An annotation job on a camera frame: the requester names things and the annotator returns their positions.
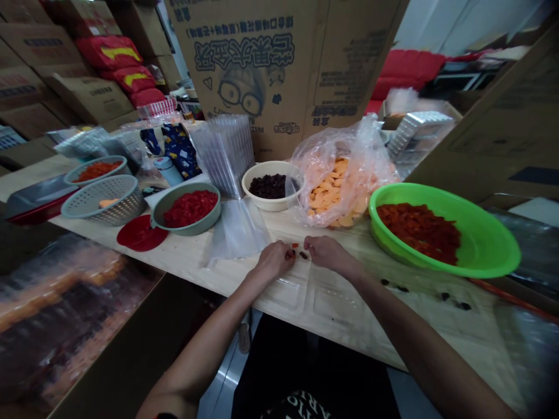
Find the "blue printed snack bag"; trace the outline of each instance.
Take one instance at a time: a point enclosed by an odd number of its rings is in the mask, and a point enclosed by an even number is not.
[[[140,138],[154,155],[165,155],[171,159],[183,179],[191,179],[202,173],[196,162],[196,150],[192,146],[184,127],[180,124],[164,124],[161,127],[163,142],[157,141],[155,130],[144,129]]]

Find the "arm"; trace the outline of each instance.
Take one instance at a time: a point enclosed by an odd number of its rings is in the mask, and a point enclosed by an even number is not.
[[[307,237],[313,263],[347,279],[369,306],[427,397],[446,418],[516,418],[464,359],[417,313],[365,272],[330,237]]]
[[[262,251],[256,267],[202,325],[152,388],[136,419],[154,419],[159,413],[172,413],[179,419],[196,418],[200,398],[214,379],[245,313],[272,281],[293,266],[295,260],[286,258],[288,251],[291,248],[282,241]]]

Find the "green plastic bowl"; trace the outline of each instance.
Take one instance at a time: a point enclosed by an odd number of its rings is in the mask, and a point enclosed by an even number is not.
[[[426,204],[435,215],[456,220],[462,234],[457,266],[439,262],[405,244],[388,230],[377,213],[384,204]],[[416,183],[393,183],[377,189],[369,202],[370,231],[390,256],[406,264],[469,278],[496,278],[510,274],[521,260],[518,243],[501,222],[459,196]]]
[[[210,211],[201,220],[184,227],[169,228],[165,227],[164,214],[171,209],[175,201],[186,193],[192,193],[197,190],[208,190],[217,194],[217,204],[214,209]],[[161,201],[156,203],[153,212],[151,213],[151,227],[159,227],[163,230],[169,230],[171,233],[179,236],[195,236],[209,230],[219,219],[221,215],[221,194],[219,189],[209,183],[190,183],[173,189],[165,195]]]

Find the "wooden table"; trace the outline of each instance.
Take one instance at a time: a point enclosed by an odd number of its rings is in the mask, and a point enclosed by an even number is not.
[[[68,172],[76,165],[55,156],[0,178],[0,201],[10,193],[36,182]],[[419,313],[518,413],[526,404],[516,384],[510,355],[498,330],[493,308],[498,298],[463,278],[402,265],[381,250],[363,222],[350,230],[330,231],[302,228],[284,212],[262,212],[273,240],[303,243],[306,235],[328,235],[362,260],[379,278],[390,281],[390,289]],[[66,219],[51,222],[128,256],[170,272],[223,296],[229,296],[254,267],[257,255],[245,260],[219,260],[203,267],[212,230],[195,237],[169,235],[154,250],[137,253],[116,242],[119,227],[104,228],[92,221]],[[407,287],[409,293],[395,286]],[[442,301],[448,292],[451,298]],[[470,311],[458,303],[467,302]],[[256,301],[255,308],[317,335],[331,339],[394,367],[405,366],[355,290],[340,276],[298,258],[286,277],[272,284]]]

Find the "gray plastic basket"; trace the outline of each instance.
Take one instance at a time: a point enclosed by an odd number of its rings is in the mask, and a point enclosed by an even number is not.
[[[99,209],[99,202],[119,198],[117,202]],[[106,177],[80,189],[64,202],[61,214],[67,218],[95,220],[116,227],[131,221],[146,209],[146,201],[131,175]]]
[[[77,178],[79,178],[80,175],[89,166],[91,166],[94,163],[98,163],[98,162],[101,162],[101,163],[118,163],[118,162],[120,162],[121,165],[118,166],[113,171],[110,171],[110,172],[108,172],[108,173],[106,173],[102,176],[96,177],[95,179],[86,180],[84,182],[74,182],[74,180],[77,180]],[[68,172],[68,174],[64,177],[64,182],[67,183],[67,184],[70,184],[70,185],[83,187],[85,185],[92,184],[93,182],[96,182],[98,180],[106,179],[109,176],[131,175],[132,173],[130,172],[130,169],[127,166],[127,162],[128,162],[128,160],[126,159],[126,157],[123,157],[123,156],[114,155],[114,156],[99,157],[98,159],[88,161],[87,163],[84,163],[83,165],[78,166],[74,170]]]

